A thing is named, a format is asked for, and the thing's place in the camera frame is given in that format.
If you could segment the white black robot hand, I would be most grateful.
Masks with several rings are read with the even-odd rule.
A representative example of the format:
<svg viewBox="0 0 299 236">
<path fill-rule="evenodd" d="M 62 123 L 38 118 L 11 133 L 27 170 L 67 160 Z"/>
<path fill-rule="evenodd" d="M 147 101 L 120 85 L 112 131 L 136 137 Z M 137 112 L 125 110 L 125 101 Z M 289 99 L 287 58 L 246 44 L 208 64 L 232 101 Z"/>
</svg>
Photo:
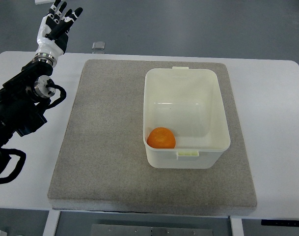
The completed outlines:
<svg viewBox="0 0 299 236">
<path fill-rule="evenodd" d="M 66 6 L 67 2 L 56 0 L 43 17 L 37 35 L 37 55 L 48 54 L 57 59 L 66 52 L 70 28 L 83 12 L 81 7 L 63 12 Z"/>
</svg>

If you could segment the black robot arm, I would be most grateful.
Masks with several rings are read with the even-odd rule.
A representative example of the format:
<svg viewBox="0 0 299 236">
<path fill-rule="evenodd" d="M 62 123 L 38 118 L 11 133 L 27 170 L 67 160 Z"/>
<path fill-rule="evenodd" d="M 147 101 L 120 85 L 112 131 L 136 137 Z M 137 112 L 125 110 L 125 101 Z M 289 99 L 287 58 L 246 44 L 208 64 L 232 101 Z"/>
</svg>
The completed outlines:
<svg viewBox="0 0 299 236">
<path fill-rule="evenodd" d="M 54 56 L 37 53 L 0 89 L 0 184 L 13 181 L 26 161 L 23 151 L 3 146 L 14 133 L 22 137 L 39 129 L 47 122 L 44 112 L 66 98 L 65 89 L 50 78 L 55 65 Z"/>
</svg>

